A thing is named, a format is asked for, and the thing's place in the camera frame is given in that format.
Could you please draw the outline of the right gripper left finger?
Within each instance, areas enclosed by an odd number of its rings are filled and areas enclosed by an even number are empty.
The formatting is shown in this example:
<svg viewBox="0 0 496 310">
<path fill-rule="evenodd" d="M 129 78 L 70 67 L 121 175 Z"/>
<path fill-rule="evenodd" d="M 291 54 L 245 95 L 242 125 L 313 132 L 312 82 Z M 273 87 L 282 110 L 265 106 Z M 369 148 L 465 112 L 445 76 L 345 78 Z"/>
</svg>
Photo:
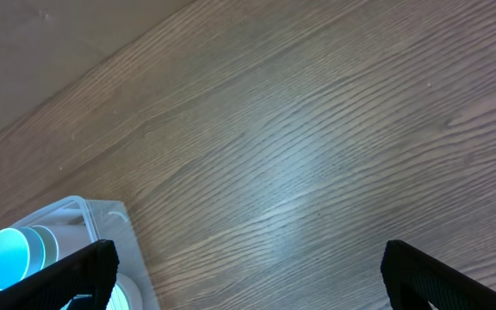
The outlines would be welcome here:
<svg viewBox="0 0 496 310">
<path fill-rule="evenodd" d="M 115 243 L 97 240 L 0 291 L 0 310 L 105 310 L 119 263 Z"/>
</svg>

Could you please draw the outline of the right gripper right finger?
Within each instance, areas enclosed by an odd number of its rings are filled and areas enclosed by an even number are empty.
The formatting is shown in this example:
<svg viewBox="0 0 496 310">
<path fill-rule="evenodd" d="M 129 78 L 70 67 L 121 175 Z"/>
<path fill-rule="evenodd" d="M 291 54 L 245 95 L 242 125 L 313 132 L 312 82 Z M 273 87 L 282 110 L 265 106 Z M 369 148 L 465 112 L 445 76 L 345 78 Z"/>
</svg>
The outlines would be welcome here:
<svg viewBox="0 0 496 310">
<path fill-rule="evenodd" d="M 394 310 L 496 309 L 496 292 L 401 240 L 387 242 L 381 275 Z"/>
</svg>

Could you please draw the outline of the green cup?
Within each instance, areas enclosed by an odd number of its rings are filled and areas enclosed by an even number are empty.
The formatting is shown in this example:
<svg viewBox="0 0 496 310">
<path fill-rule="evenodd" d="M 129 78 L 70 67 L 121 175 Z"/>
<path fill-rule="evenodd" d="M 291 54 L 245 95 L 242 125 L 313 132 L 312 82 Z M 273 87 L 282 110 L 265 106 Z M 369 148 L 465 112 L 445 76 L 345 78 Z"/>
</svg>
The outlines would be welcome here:
<svg viewBox="0 0 496 310">
<path fill-rule="evenodd" d="M 34 230 L 40 235 L 44 245 L 45 260 L 43 267 L 46 268 L 56 263 L 59 259 L 58 242 L 53 232 L 46 226 L 34 226 Z"/>
</svg>

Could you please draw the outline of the blue cup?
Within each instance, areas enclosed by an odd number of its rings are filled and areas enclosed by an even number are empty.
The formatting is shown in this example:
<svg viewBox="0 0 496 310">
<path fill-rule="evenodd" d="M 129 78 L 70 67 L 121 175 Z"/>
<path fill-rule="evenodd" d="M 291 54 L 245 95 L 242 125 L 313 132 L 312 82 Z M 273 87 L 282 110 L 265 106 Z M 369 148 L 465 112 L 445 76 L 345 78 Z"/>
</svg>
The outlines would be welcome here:
<svg viewBox="0 0 496 310">
<path fill-rule="evenodd" d="M 40 271 L 45 260 L 45 246 L 33 228 L 0 230 L 0 291 Z"/>
</svg>

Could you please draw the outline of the blue bowl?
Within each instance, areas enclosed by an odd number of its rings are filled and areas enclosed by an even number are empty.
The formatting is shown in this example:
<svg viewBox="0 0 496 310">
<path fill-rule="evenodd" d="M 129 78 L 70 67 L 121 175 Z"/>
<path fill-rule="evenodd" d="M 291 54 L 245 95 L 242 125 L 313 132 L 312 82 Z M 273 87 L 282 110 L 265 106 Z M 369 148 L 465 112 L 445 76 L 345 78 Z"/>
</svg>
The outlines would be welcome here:
<svg viewBox="0 0 496 310">
<path fill-rule="evenodd" d="M 129 277 L 118 273 L 106 310 L 142 309 L 143 301 L 138 286 Z"/>
</svg>

